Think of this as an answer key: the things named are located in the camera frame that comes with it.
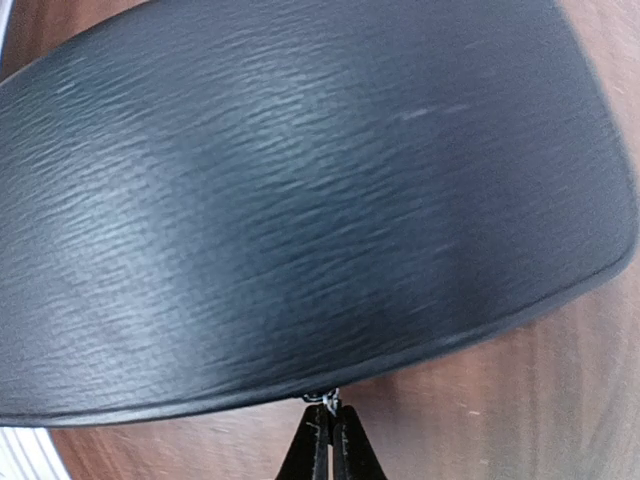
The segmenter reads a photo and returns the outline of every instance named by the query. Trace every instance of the curved black object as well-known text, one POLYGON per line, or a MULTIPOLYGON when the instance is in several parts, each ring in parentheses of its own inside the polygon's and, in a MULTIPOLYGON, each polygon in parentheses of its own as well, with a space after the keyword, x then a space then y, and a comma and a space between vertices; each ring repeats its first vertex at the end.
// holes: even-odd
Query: curved black object
POLYGON ((549 0, 165 0, 0 86, 0 423, 321 391, 605 281, 629 164, 549 0))

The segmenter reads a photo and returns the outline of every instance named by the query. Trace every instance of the black textured cover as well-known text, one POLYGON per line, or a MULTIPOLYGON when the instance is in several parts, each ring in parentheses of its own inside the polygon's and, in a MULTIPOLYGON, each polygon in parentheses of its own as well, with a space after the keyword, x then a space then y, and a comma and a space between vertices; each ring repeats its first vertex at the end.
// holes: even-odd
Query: black textured cover
POLYGON ((0 423, 191 414, 487 338, 619 271, 550 0, 165 0, 0 86, 0 423))

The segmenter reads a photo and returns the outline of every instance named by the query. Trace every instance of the wood grain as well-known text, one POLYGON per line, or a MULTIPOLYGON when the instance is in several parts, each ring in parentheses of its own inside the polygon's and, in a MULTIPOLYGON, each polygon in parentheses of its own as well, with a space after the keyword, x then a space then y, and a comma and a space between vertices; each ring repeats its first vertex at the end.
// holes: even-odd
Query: wood grain
MULTIPOLYGON (((5 72, 135 0, 18 0, 5 72)), ((640 4, 563 0, 640 166, 640 4)), ((640 258, 494 341, 345 390, 391 479, 640 478, 640 258)), ((303 406, 54 432, 75 479, 273 478, 303 406)))

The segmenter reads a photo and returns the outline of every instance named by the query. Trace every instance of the textured grain surface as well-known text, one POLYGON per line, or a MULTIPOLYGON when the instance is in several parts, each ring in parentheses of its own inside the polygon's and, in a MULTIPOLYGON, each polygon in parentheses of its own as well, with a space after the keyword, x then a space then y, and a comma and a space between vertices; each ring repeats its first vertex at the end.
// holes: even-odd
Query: textured grain surface
MULTIPOLYGON (((41 2, 21 3, 33 11, 41 2)), ((46 3, 51 11, 84 12, 70 17, 101 8, 89 1, 46 3)), ((637 160, 638 7, 633 0, 564 3, 637 160)), ((54 38, 61 27, 72 30, 41 23, 38 32, 54 38)), ((348 389, 389 477, 636 479, 639 275, 634 263, 612 284, 542 322, 348 389)), ((302 410, 282 402, 55 437, 78 479, 266 479, 277 472, 302 410)))
POLYGON ((156 2, 5 82, 0 131, 11 424, 371 377, 583 293, 637 233, 552 0, 156 2))

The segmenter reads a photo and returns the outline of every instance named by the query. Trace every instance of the metal clip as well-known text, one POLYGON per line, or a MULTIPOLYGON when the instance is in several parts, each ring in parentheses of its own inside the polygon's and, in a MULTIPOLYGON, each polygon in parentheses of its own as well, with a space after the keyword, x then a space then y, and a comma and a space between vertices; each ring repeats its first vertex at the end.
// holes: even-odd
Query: metal clip
POLYGON ((328 480, 333 446, 334 480, 387 480, 358 414, 342 406, 338 389, 305 395, 307 407, 276 480, 328 480))

